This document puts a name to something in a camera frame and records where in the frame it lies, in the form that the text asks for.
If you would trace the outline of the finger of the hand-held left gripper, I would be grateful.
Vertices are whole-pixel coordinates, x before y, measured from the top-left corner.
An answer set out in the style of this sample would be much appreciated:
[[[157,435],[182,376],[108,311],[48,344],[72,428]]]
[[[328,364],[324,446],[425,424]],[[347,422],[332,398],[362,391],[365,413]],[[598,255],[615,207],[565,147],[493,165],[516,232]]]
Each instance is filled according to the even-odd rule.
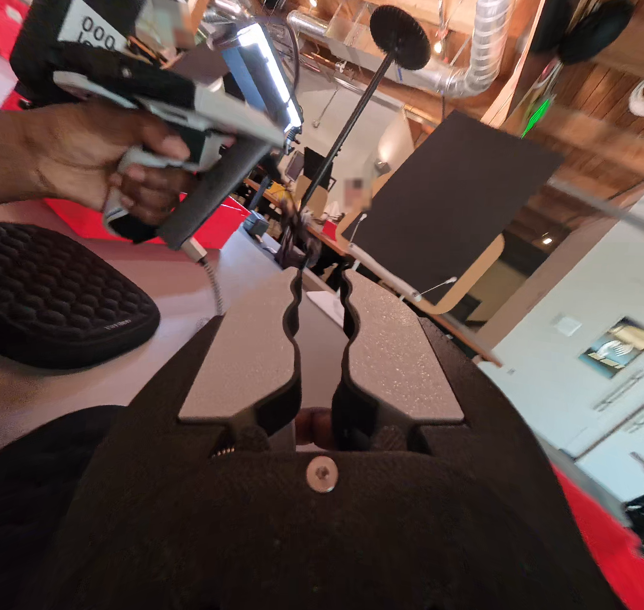
[[[151,100],[151,112],[174,125],[198,132],[249,136],[276,148],[283,148],[286,141],[284,131],[264,113],[222,89],[213,91],[202,84],[195,85],[183,105],[178,100]]]

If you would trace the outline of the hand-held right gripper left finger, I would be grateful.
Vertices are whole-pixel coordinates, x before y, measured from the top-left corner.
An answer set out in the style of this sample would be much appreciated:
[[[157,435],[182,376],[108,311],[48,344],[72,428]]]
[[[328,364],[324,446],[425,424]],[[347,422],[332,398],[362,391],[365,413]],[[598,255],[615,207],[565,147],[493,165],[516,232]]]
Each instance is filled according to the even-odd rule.
[[[223,317],[178,413],[185,424],[239,434],[292,427],[302,405],[299,329],[302,276],[287,268],[246,292]]]

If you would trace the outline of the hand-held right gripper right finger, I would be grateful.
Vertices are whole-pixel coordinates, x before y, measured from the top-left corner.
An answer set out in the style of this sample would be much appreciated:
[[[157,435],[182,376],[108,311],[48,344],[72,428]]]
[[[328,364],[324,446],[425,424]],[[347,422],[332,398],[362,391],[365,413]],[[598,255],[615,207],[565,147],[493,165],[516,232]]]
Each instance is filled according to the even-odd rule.
[[[425,426],[454,426],[465,414],[415,313],[354,270],[341,288],[348,344],[332,400],[337,446],[373,446],[383,428],[404,445]]]

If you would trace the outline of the grey usb hub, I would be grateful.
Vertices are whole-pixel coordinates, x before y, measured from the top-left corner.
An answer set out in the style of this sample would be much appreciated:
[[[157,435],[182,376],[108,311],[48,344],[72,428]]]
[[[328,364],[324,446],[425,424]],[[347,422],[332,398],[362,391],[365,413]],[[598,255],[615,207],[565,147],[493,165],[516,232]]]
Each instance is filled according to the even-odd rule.
[[[211,169],[197,175],[196,185],[158,227],[157,236],[170,250],[179,250],[273,148],[260,139],[239,137]]]

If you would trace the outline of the person's right hand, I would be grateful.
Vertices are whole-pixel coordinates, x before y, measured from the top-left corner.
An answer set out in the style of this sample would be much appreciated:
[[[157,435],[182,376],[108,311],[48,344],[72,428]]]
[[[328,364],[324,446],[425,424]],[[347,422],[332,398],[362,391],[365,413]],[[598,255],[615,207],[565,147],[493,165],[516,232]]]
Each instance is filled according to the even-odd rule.
[[[315,445],[335,450],[332,410],[326,407],[302,408],[294,419],[296,446]]]

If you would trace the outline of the person's left hand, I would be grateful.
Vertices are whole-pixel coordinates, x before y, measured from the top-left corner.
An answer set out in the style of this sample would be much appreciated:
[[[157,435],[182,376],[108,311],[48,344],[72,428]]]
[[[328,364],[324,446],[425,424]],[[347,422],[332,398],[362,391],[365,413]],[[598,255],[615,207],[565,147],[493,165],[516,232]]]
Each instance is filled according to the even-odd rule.
[[[177,167],[132,164],[117,172],[132,147],[184,160],[189,148],[157,116],[102,99],[1,112],[1,204],[54,198],[102,212],[110,190],[147,225],[162,224],[195,177]]]

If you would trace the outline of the lit led light panel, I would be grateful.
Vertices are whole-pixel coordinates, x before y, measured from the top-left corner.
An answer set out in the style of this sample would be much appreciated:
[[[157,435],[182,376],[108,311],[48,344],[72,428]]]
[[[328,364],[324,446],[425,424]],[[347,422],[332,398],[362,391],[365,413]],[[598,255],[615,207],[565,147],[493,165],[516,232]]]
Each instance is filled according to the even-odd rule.
[[[262,18],[234,24],[216,49],[250,106],[265,112],[284,132],[302,130],[296,98],[299,69],[293,78],[286,74]]]

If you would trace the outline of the white board stand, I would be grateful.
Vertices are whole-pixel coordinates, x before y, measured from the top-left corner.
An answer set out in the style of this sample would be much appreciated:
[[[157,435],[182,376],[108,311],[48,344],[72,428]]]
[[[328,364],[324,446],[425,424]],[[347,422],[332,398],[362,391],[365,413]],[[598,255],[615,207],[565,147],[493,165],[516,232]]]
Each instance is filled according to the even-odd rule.
[[[441,286],[445,286],[448,284],[454,284],[457,281],[456,276],[452,276],[449,279],[443,281],[440,284],[437,284],[436,286],[433,286],[432,288],[424,291],[424,292],[419,292],[418,290],[414,289],[406,283],[404,280],[402,280],[400,277],[395,276],[393,273],[388,271],[386,268],[384,268],[381,264],[379,264],[371,255],[366,253],[363,249],[358,247],[356,244],[353,243],[353,239],[351,238],[348,243],[341,244],[339,242],[339,227],[336,228],[336,239],[331,239],[329,235],[325,234],[322,230],[317,230],[316,228],[308,225],[307,226],[307,231],[314,237],[316,237],[322,244],[325,244],[327,247],[330,247],[333,249],[336,253],[346,256],[349,255],[353,257],[355,260],[353,269],[357,269],[360,264],[368,268],[371,272],[373,272],[375,275],[377,275],[389,288],[394,289],[396,292],[399,294],[399,300],[407,300],[410,303],[412,303],[414,306],[419,308],[423,313],[428,315],[430,318],[434,319],[441,325],[442,327],[445,327],[449,331],[451,331],[453,334],[456,334],[456,327],[459,325],[459,322],[456,321],[454,318],[450,317],[444,317],[442,315],[434,314],[429,310],[429,307],[424,307],[421,305],[421,302],[424,301],[423,295],[427,292],[431,292],[436,288],[439,288]]]

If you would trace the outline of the red storage bin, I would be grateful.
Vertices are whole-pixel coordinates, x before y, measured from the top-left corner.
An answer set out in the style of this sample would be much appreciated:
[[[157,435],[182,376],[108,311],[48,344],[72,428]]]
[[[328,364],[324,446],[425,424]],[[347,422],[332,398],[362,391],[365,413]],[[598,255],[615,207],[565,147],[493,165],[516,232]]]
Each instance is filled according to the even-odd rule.
[[[16,92],[16,77],[9,63],[10,54],[26,17],[28,4],[21,0],[1,0],[1,109],[21,111],[22,96]],[[57,216],[77,236],[101,241],[125,241],[109,232],[102,216],[79,204],[60,199],[44,199],[46,210]],[[207,250],[219,250],[245,221],[249,212],[233,198],[228,197],[213,215],[200,227],[196,239]]]

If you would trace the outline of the black pole with round disc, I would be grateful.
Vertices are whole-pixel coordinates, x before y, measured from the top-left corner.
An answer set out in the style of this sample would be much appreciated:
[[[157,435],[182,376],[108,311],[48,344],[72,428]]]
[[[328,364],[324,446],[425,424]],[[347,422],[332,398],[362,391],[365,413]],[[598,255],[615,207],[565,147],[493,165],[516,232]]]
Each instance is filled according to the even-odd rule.
[[[369,28],[372,39],[384,58],[306,189],[300,201],[299,215],[325,177],[389,67],[396,63],[402,69],[416,71],[424,68],[430,60],[431,48],[426,32],[406,11],[392,5],[378,6],[371,15]]]

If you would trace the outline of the black honeycomb cushion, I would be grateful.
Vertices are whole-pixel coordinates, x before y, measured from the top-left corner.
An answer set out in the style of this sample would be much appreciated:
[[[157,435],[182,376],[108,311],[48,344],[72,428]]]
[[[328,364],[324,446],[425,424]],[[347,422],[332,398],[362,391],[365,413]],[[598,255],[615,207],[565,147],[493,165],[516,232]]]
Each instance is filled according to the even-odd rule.
[[[139,348],[157,332],[152,298],[73,239],[1,223],[1,356],[71,371]]]

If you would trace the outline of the green exit sign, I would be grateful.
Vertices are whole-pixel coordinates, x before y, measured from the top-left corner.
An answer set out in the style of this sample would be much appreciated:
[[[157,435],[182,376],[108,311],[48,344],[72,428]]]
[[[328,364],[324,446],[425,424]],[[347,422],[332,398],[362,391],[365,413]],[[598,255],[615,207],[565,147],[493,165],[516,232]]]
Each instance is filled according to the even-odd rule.
[[[545,97],[529,110],[529,113],[526,119],[526,125],[523,129],[523,132],[520,135],[521,139],[525,138],[528,135],[528,133],[530,133],[536,127],[536,125],[547,114],[551,106],[552,106],[552,97]]]

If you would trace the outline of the black ceiling lamp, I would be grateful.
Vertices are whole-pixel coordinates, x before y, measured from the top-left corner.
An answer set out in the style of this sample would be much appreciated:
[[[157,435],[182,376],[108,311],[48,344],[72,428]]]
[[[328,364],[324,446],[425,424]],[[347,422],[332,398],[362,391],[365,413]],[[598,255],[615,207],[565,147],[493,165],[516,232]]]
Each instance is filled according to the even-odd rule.
[[[561,63],[572,66],[593,59],[622,34],[634,10],[635,5],[630,0],[600,3],[560,41],[557,55]]]

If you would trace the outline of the black board with wooden frame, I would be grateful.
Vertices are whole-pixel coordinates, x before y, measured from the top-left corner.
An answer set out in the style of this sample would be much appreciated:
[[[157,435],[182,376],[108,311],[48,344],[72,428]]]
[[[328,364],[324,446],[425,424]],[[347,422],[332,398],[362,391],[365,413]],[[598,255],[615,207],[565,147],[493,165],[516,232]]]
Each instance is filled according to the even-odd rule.
[[[530,139],[452,111],[382,184],[366,217],[348,213],[339,242],[353,243],[423,295],[452,310],[500,257],[503,230],[558,171],[564,157]]]

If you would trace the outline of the silver ventilation duct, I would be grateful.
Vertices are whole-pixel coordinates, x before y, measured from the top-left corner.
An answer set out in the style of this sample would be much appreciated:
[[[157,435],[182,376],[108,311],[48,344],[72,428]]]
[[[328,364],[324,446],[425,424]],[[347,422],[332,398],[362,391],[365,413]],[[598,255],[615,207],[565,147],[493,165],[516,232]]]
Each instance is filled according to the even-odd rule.
[[[408,87],[438,94],[446,99],[466,99],[486,92],[498,76],[515,0],[476,0],[467,66],[446,64],[432,56],[424,67],[392,64],[386,77]],[[299,11],[287,15],[298,34],[324,43],[340,60],[376,71],[384,58],[365,25],[334,17],[324,21]]]

